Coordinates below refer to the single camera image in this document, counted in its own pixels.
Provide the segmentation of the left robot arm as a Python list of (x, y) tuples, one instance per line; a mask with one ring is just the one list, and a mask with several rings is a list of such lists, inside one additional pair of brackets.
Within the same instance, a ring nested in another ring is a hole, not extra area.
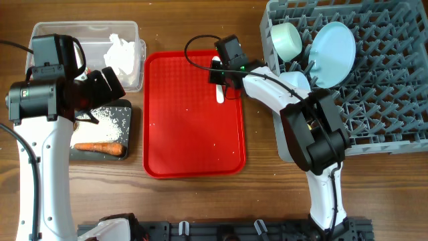
[(70, 35), (32, 39), (34, 66), (12, 83), (5, 98), (17, 140), (20, 166), (17, 240), (78, 240), (70, 204), (70, 142), (75, 113), (118, 100), (126, 93), (114, 71), (92, 70), (76, 61), (80, 42)]

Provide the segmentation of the orange carrot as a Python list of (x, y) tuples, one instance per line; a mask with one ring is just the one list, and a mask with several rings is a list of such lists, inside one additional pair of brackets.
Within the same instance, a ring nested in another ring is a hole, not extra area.
[(113, 156), (123, 156), (126, 147), (120, 143), (76, 143), (74, 148), (79, 151), (92, 151)]

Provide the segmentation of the green bowl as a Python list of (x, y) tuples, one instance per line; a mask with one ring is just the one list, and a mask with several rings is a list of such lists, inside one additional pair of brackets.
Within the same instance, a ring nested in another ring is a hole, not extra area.
[(290, 62), (302, 52), (302, 39), (293, 24), (273, 25), (271, 36), (274, 48), (284, 62)]

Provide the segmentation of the white rice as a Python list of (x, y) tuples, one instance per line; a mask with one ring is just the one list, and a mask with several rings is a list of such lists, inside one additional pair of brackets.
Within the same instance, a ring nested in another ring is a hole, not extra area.
[(91, 111), (98, 124), (76, 121), (70, 147), (76, 143), (120, 143), (128, 146), (132, 109), (103, 106)]

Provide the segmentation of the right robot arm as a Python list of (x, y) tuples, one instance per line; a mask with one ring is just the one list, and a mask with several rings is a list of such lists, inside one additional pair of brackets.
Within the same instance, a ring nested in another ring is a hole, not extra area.
[(213, 67), (218, 79), (280, 116), (292, 161), (308, 178), (310, 218), (325, 238), (335, 238), (346, 219), (340, 174), (350, 140), (332, 97), (326, 90), (293, 86), (260, 61), (249, 61), (236, 35), (218, 37), (214, 46), (220, 61)]

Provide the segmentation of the small light blue bowl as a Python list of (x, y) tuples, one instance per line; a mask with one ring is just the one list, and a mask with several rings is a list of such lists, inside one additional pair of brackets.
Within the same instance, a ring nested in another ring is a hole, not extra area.
[(308, 79), (301, 72), (283, 72), (279, 75), (279, 78), (297, 88), (311, 91)]

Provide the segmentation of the large light blue plate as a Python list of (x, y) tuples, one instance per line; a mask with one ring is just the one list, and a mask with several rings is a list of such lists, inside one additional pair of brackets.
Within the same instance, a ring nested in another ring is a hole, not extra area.
[(310, 77), (315, 85), (331, 88), (350, 73), (356, 57), (356, 42), (345, 24), (334, 21), (325, 25), (312, 42), (308, 63), (314, 63)]

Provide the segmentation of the white napkin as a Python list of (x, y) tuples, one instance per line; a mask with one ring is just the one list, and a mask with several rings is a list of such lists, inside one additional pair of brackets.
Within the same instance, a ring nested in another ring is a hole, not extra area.
[(113, 69), (123, 86), (130, 86), (136, 79), (134, 67), (135, 42), (128, 42), (119, 38), (117, 33), (112, 33), (109, 40), (112, 45), (104, 54), (105, 65)]

